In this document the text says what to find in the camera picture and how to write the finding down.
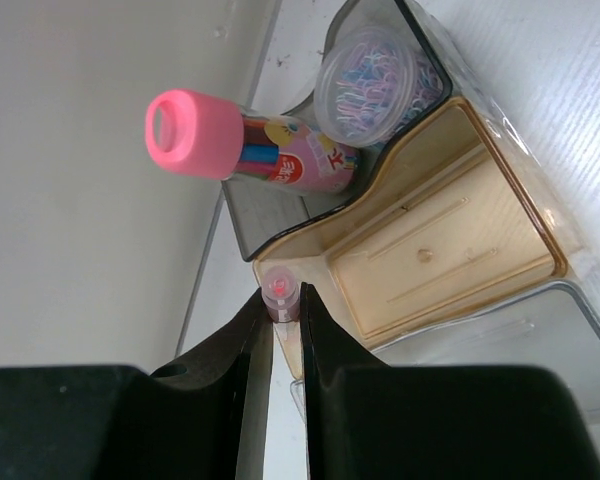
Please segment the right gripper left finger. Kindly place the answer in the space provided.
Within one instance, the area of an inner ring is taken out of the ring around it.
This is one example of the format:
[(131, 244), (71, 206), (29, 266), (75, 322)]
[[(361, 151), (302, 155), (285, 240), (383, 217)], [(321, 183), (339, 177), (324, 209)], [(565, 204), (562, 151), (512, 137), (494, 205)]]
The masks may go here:
[(259, 479), (272, 356), (254, 294), (152, 373), (0, 368), (0, 479)]

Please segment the clear paperclip jar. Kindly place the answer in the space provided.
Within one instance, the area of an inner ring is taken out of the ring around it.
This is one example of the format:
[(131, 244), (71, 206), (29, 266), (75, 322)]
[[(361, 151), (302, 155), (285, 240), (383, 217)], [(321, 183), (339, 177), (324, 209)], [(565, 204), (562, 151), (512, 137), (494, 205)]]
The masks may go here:
[(331, 139), (352, 147), (386, 144), (443, 93), (443, 81), (413, 35), (369, 25), (327, 54), (313, 92), (314, 115)]

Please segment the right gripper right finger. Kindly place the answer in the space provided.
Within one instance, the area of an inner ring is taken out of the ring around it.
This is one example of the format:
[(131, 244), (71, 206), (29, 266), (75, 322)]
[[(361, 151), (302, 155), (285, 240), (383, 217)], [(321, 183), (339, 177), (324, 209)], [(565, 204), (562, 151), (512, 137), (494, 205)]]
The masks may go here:
[(574, 398), (532, 366), (390, 366), (300, 290), (313, 479), (600, 479)]

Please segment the pink capped marker tube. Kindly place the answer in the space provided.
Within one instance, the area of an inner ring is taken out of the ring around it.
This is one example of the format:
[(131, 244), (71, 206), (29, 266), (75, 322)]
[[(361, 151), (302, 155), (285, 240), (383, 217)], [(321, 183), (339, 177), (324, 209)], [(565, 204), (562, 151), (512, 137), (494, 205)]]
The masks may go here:
[(299, 195), (339, 194), (353, 183), (359, 152), (289, 116), (263, 116), (187, 89), (155, 97), (145, 114), (149, 156), (162, 169), (226, 181), (244, 177)]

